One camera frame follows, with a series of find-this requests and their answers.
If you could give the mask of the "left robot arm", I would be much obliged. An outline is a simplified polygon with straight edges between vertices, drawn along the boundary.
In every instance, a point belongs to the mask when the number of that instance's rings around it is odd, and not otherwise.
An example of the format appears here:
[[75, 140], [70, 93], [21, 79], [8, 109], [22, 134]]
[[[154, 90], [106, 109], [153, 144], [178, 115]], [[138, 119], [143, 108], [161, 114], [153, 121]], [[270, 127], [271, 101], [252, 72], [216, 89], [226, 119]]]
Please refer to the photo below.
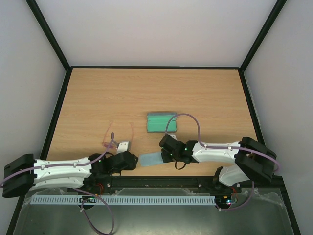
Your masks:
[[4, 198], [14, 198], [46, 188], [91, 189], [99, 181], [136, 168], [138, 157], [129, 151], [92, 154], [68, 161], [35, 159], [24, 154], [4, 167], [0, 187]]

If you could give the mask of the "blue-grey glasses case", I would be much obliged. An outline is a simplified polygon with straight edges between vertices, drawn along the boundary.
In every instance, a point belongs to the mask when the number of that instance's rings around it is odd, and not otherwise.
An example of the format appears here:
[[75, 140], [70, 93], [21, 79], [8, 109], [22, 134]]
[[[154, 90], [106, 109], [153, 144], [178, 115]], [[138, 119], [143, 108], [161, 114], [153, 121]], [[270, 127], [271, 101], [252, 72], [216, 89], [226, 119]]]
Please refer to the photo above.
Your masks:
[[149, 112], [147, 113], [147, 132], [148, 133], [175, 133], [177, 131], [176, 112]]

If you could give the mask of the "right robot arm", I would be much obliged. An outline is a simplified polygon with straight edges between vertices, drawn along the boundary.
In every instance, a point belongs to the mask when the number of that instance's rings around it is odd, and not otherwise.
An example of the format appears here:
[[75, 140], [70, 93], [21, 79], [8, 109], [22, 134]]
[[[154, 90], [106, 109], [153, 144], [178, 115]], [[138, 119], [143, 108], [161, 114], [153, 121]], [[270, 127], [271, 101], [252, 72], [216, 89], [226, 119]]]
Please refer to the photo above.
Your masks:
[[204, 162], [231, 164], [220, 166], [212, 180], [213, 187], [220, 192], [244, 181], [268, 185], [278, 169], [277, 155], [250, 138], [226, 144], [208, 144], [196, 140], [186, 143], [166, 134], [159, 142], [164, 163], [183, 162], [184, 165]]

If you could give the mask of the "light blue cleaning cloth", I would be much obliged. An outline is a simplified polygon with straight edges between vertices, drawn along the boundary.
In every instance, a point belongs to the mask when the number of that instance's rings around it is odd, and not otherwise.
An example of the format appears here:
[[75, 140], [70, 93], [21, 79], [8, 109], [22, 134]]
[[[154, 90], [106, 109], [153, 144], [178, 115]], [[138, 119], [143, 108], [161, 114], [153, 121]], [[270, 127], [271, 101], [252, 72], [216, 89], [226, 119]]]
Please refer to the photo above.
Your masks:
[[163, 164], [161, 152], [146, 153], [139, 155], [139, 162], [142, 167], [149, 167]]

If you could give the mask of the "pink sunglasses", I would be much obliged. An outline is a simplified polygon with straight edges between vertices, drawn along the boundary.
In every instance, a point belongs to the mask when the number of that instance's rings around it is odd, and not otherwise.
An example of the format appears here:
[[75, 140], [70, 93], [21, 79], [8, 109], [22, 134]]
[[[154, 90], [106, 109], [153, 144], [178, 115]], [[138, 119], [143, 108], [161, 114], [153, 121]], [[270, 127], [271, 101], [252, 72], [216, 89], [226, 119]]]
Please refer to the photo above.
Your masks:
[[123, 121], [113, 121], [110, 120], [108, 126], [104, 132], [101, 146], [107, 148], [112, 139], [111, 133], [114, 133], [113, 142], [109, 147], [109, 150], [116, 150], [120, 142], [130, 141], [130, 149], [134, 140], [134, 123], [133, 122], [123, 122]]

